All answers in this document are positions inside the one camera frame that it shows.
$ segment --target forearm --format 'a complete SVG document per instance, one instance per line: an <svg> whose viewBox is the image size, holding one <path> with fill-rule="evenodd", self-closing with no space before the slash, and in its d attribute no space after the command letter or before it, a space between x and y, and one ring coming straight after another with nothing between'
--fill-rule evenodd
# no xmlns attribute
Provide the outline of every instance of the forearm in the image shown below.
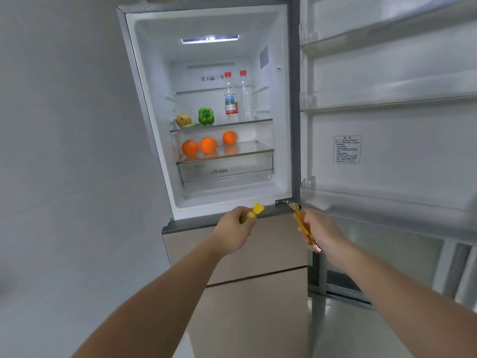
<svg viewBox="0 0 477 358"><path fill-rule="evenodd" d="M477 314L344 243L341 268L416 357L474 357Z"/></svg>
<svg viewBox="0 0 477 358"><path fill-rule="evenodd" d="M73 357L172 357L222 257L206 240L122 304Z"/></svg>

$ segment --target candy wrapper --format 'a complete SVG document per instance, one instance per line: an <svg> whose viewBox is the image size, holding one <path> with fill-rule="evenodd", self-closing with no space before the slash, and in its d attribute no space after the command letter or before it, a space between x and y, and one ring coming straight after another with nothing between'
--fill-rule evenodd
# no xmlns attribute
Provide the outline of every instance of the candy wrapper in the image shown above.
<svg viewBox="0 0 477 358"><path fill-rule="evenodd" d="M244 223L246 219L250 217L256 217L260 212L265 210L265 207L259 204L258 202L253 206L252 211L247 212L245 215L240 217L240 223Z"/></svg>
<svg viewBox="0 0 477 358"><path fill-rule="evenodd" d="M315 242L315 239L313 238L313 235L310 231L310 224L305 223L305 211L300 209L300 206L298 206L297 203L289 203L288 204L290 208L295 211L293 217L295 218L296 222L298 223L298 226L300 227L301 232L303 235L308 238L308 240L312 243L313 248L315 249L315 252L321 253L321 248L318 246L318 244Z"/></svg>

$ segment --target white wall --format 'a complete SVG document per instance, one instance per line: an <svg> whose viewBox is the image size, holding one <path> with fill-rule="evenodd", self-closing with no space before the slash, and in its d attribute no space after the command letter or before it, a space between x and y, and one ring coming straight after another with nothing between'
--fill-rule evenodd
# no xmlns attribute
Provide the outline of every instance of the white wall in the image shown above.
<svg viewBox="0 0 477 358"><path fill-rule="evenodd" d="M0 2L0 357L70 356L169 267L115 11L134 1Z"/></svg>

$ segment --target freezer drawer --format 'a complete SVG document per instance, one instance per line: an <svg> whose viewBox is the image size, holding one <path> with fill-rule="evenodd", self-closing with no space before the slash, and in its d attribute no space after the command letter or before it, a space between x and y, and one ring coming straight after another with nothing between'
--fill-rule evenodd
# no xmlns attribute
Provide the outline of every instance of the freezer drawer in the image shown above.
<svg viewBox="0 0 477 358"><path fill-rule="evenodd" d="M206 227L164 234L170 264L191 252L213 230ZM306 265L306 249L291 214L258 219L245 246L222 259L209 285Z"/></svg>
<svg viewBox="0 0 477 358"><path fill-rule="evenodd" d="M188 333L196 358L306 358L306 269L206 288Z"/></svg>

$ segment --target warning label sticker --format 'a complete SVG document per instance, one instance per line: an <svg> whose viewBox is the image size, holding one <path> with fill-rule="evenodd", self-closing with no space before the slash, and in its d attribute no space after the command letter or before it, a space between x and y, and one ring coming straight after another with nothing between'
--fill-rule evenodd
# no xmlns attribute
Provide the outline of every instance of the warning label sticker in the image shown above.
<svg viewBox="0 0 477 358"><path fill-rule="evenodd" d="M359 165L361 157L360 135L342 135L334 138L333 163Z"/></svg>

